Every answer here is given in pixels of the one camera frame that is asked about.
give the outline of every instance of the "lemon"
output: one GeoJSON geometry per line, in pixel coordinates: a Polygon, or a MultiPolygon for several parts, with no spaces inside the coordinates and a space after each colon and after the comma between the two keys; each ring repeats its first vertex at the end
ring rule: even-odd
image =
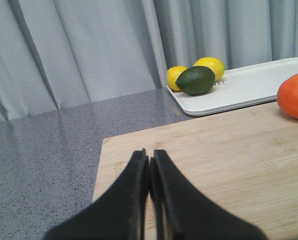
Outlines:
{"type": "Polygon", "coordinates": [[[171,67],[167,72],[167,80],[168,80],[168,86],[173,91],[181,91],[180,88],[175,84],[175,81],[177,81],[180,74],[186,70],[186,66],[174,66],[171,67]]]}
{"type": "Polygon", "coordinates": [[[175,82],[188,95],[205,94],[215,82],[214,72],[206,66],[193,66],[183,71],[175,82]]]}
{"type": "Polygon", "coordinates": [[[223,77],[225,71],[223,62],[215,57],[210,56],[200,58],[193,66],[206,66],[211,68],[215,74],[216,81],[219,81],[223,77]]]}

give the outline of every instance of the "speckled countertop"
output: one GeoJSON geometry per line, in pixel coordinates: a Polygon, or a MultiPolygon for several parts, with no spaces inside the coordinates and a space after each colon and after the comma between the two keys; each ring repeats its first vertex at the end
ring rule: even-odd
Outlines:
{"type": "Polygon", "coordinates": [[[0,240],[40,240],[87,207],[104,138],[191,118],[161,88],[0,122],[0,240]]]}

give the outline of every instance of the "yellow lemon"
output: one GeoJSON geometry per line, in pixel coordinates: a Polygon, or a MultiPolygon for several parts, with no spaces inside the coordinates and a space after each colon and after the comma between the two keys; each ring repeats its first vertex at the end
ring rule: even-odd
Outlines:
{"type": "Polygon", "coordinates": [[[180,74],[187,69],[186,66],[174,66],[169,68],[167,72],[168,86],[173,91],[181,91],[180,88],[175,84],[180,74]]]}
{"type": "Polygon", "coordinates": [[[215,57],[210,56],[200,58],[193,66],[205,66],[210,68],[215,74],[216,81],[219,81],[223,77],[225,71],[223,62],[215,57]]]}

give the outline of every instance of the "citrus fruit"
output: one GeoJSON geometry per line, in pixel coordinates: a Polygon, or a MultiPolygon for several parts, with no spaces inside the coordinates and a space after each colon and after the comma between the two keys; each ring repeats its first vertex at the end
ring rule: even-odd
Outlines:
{"type": "Polygon", "coordinates": [[[192,66],[183,71],[175,82],[188,95],[205,94],[214,86],[215,74],[206,66],[192,66]]]}
{"type": "Polygon", "coordinates": [[[171,90],[180,91],[180,88],[178,88],[177,84],[175,84],[175,81],[178,79],[179,75],[186,69],[186,66],[174,66],[169,68],[167,72],[167,80],[168,86],[171,90]]]}
{"type": "Polygon", "coordinates": [[[215,57],[210,56],[200,58],[193,66],[206,66],[211,68],[215,74],[216,81],[219,81],[223,77],[225,71],[223,62],[215,57]]]}
{"type": "Polygon", "coordinates": [[[277,93],[277,103],[282,111],[298,119],[298,74],[281,84],[277,93]]]}

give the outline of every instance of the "green lime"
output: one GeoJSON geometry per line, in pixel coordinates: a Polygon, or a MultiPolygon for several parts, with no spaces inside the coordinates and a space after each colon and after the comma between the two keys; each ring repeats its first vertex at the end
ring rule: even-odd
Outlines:
{"type": "Polygon", "coordinates": [[[183,71],[175,81],[188,95],[205,94],[214,86],[215,74],[206,66],[193,66],[183,71]]]}

